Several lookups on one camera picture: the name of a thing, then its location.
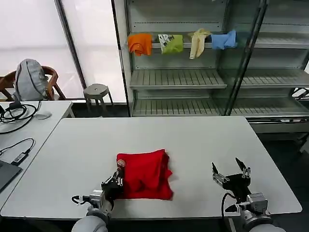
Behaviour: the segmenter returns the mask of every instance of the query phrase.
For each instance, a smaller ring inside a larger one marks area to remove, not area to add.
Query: dark floor
[[[109,116],[126,117],[126,106],[108,106]],[[76,117],[95,117],[99,113],[93,111],[91,115],[87,112],[85,105],[75,104],[73,111]],[[309,168],[309,155],[298,153],[299,143],[295,141],[267,141],[263,142],[270,156],[275,161],[282,175],[292,188],[294,194],[300,201],[303,212],[299,214],[275,215],[275,224],[287,232],[307,232],[309,220],[309,181],[307,180]],[[70,232],[74,221],[52,221],[62,229],[63,232]],[[207,232],[222,232],[222,225],[217,219],[200,220],[159,220],[159,221],[112,221],[109,224],[110,232],[165,232],[178,231],[187,232],[190,230],[202,230]],[[39,232],[29,222],[22,219],[3,219],[0,223],[0,232]]]

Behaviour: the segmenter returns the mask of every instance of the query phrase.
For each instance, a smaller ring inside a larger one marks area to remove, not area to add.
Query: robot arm
[[[225,212],[240,212],[243,228],[248,232],[285,232],[272,225],[273,220],[266,213],[268,200],[262,193],[252,194],[248,188],[251,183],[251,169],[236,158],[242,173],[224,176],[212,163],[212,178],[225,190],[232,191],[236,204],[229,206]]]
[[[89,196],[72,197],[74,203],[90,203],[86,217],[75,223],[72,232],[107,232],[106,225],[111,219],[114,200],[123,193],[125,165],[123,160],[117,162],[117,171],[105,182],[102,182],[102,190],[93,190]]]

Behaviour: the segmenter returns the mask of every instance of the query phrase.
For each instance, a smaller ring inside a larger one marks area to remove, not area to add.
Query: stool
[[[85,88],[84,89],[84,96],[85,96],[85,99],[86,99],[88,112],[91,112],[91,109],[90,109],[91,99],[94,99],[96,101],[97,106],[98,106],[98,102],[100,100],[103,112],[108,113],[106,106],[104,104],[104,100],[103,100],[103,97],[106,96],[106,94],[108,94],[108,96],[111,99],[112,106],[114,106],[110,90],[108,89],[107,86],[101,85],[101,84],[92,84],[91,86],[88,86],[87,88]]]

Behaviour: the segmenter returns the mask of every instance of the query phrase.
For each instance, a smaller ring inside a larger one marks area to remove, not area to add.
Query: white table
[[[173,200],[119,200],[113,218],[220,217],[225,190],[212,180],[211,162],[222,174],[235,174],[240,172],[235,157],[251,166],[250,190],[264,193],[270,213],[302,210],[244,117],[66,118],[39,151],[1,214],[82,218],[88,205],[75,205],[71,196],[99,188],[115,171],[117,153],[161,148],[170,156]],[[226,205],[233,203],[227,198]]]
[[[34,106],[38,106],[37,101],[26,101],[22,102],[25,104],[32,104]],[[0,102],[0,105],[5,109],[9,106],[9,102]],[[29,156],[19,165],[23,170],[22,172],[0,193],[0,209],[3,207],[5,201],[12,193],[18,181],[24,175],[24,172],[31,164],[38,151],[45,143],[48,136],[54,130],[59,121],[66,117],[68,114],[71,114],[71,101],[43,101],[40,112],[49,111],[52,113],[50,118],[44,120],[38,120],[37,118],[33,118],[25,127],[21,128],[18,131],[9,133],[9,134],[0,134],[0,149],[11,146],[23,139],[33,138],[35,140],[35,145]],[[1,125],[0,131],[9,131],[10,129],[16,128],[15,125]],[[3,153],[0,156],[0,160],[4,162],[12,162],[21,152],[27,150],[31,145],[31,141],[23,142]]]

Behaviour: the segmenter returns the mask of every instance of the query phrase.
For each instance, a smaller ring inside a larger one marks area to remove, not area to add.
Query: wooden chair
[[[64,96],[59,85],[57,84],[57,80],[58,80],[57,72],[54,69],[47,67],[47,66],[42,66],[42,68],[44,70],[45,75],[52,76],[51,79],[48,81],[48,86],[46,88],[46,96],[48,100],[50,101],[55,100],[54,89],[59,95],[59,100],[65,100],[66,97]],[[10,93],[6,90],[6,88],[14,88],[13,83],[15,80],[15,73],[16,71],[11,72],[3,77],[0,77],[0,92],[4,94],[4,96],[6,96],[7,101],[9,102],[14,101],[14,100],[12,96],[10,95]]]

